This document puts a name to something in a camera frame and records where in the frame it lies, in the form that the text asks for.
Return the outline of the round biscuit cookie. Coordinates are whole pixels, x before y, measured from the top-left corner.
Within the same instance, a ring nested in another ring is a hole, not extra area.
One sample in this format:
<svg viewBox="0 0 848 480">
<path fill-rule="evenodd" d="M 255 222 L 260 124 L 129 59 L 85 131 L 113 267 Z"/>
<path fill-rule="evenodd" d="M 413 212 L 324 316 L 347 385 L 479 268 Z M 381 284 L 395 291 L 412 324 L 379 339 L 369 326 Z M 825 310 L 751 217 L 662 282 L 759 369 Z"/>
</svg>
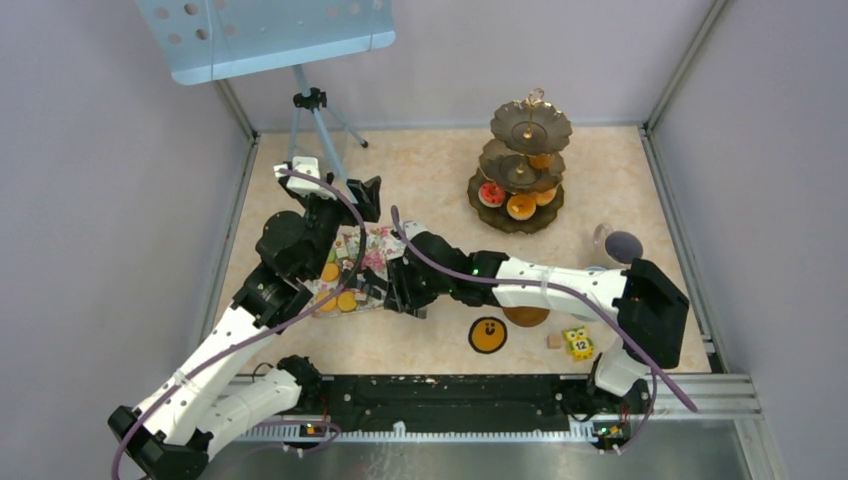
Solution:
<svg viewBox="0 0 848 480">
<path fill-rule="evenodd" d="M 334 262 L 329 262 L 324 265 L 321 280 L 325 283 L 335 283 L 338 281 L 340 274 L 340 266 Z"/>
</svg>

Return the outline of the red sprinkled donut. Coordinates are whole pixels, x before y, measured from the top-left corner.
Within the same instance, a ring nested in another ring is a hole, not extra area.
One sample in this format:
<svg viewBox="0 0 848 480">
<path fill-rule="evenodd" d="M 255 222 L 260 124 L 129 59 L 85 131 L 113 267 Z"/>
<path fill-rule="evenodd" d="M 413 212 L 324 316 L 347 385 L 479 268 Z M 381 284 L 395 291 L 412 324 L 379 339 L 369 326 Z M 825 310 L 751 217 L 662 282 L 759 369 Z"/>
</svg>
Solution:
<svg viewBox="0 0 848 480">
<path fill-rule="evenodd" d="M 506 192 L 491 181 L 483 182 L 477 194 L 480 203 L 487 208 L 499 208 L 506 201 Z"/>
</svg>

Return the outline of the orange fruit tart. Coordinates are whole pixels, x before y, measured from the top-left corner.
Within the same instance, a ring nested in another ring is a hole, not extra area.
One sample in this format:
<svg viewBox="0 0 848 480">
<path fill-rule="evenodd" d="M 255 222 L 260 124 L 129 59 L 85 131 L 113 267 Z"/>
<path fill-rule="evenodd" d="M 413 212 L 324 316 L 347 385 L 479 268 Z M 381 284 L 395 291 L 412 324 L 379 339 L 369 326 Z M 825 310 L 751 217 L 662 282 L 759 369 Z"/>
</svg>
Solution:
<svg viewBox="0 0 848 480">
<path fill-rule="evenodd" d="M 530 219 L 536 212 L 537 204 L 534 195 L 512 195 L 505 204 L 507 214 L 516 221 Z"/>
</svg>

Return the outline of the round golden bun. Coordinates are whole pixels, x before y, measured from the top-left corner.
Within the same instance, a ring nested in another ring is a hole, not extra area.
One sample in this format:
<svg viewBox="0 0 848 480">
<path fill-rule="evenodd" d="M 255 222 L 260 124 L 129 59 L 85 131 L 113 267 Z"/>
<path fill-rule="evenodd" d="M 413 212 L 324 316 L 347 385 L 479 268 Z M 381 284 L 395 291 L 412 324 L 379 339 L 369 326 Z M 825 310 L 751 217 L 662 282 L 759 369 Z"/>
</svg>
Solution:
<svg viewBox="0 0 848 480">
<path fill-rule="evenodd" d="M 533 194 L 535 204 L 538 207 L 549 205 L 556 197 L 558 188 L 554 187 L 544 192 L 536 192 Z"/>
</svg>

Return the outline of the brown croissant pastry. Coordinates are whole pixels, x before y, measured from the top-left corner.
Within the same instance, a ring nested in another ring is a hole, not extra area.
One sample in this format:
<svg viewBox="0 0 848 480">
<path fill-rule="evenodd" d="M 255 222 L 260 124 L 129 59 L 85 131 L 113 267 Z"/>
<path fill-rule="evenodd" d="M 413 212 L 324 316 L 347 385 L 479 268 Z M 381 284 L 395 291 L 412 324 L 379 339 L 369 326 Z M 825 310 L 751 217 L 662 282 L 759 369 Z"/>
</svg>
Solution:
<svg viewBox="0 0 848 480">
<path fill-rule="evenodd" d="M 554 161 L 554 156 L 551 154 L 540 154 L 528 158 L 529 165 L 538 170 L 549 169 Z"/>
</svg>

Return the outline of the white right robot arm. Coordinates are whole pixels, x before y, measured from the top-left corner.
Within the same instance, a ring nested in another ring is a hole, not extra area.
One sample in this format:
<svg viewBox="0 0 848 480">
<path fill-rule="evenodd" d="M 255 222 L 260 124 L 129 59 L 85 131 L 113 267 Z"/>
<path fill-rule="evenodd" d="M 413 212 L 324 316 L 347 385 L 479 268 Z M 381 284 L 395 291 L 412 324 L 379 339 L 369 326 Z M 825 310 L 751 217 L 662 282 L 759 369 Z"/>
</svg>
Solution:
<svg viewBox="0 0 848 480">
<path fill-rule="evenodd" d="M 391 230 L 400 251 L 387 264 L 388 309 L 412 315 L 442 296 L 469 307 L 537 308 L 607 324 L 618 336 L 586 385 L 589 404 L 612 412 L 648 373 L 679 365 L 688 297 L 653 262 L 586 270 L 530 263 L 502 252 L 464 253 L 410 225 Z"/>
</svg>

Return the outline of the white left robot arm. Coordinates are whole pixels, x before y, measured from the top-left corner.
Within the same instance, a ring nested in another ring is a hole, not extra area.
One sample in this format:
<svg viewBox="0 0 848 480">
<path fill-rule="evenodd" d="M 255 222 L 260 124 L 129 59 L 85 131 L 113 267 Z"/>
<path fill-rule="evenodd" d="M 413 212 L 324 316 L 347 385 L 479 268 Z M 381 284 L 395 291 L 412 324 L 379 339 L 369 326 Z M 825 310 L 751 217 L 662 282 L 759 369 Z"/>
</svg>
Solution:
<svg viewBox="0 0 848 480">
<path fill-rule="evenodd" d="M 266 221 L 256 244 L 260 262 L 213 331 L 155 393 L 110 415 L 120 442 L 115 465 L 129 457 L 148 479 L 197 479 L 223 447 L 261 421 L 319 404 L 321 374 L 297 355 L 238 393 L 219 396 L 248 360 L 317 309 L 306 284 L 321 276 L 340 226 L 363 229 L 379 220 L 382 179 L 347 181 L 350 197 L 330 177 L 284 169 L 278 181 L 303 212 L 281 211 Z"/>
</svg>

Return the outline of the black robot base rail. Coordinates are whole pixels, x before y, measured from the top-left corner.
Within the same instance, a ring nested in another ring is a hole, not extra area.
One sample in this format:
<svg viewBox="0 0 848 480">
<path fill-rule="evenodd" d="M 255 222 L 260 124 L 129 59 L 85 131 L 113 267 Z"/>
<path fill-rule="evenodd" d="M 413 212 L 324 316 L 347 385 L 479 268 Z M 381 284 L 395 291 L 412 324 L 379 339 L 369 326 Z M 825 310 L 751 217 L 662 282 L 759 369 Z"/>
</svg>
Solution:
<svg viewBox="0 0 848 480">
<path fill-rule="evenodd" d="M 344 433 L 566 433 L 591 420 L 646 412 L 648 384 L 622 397 L 584 375 L 337 375 L 308 391 L 285 420 L 330 421 Z"/>
</svg>

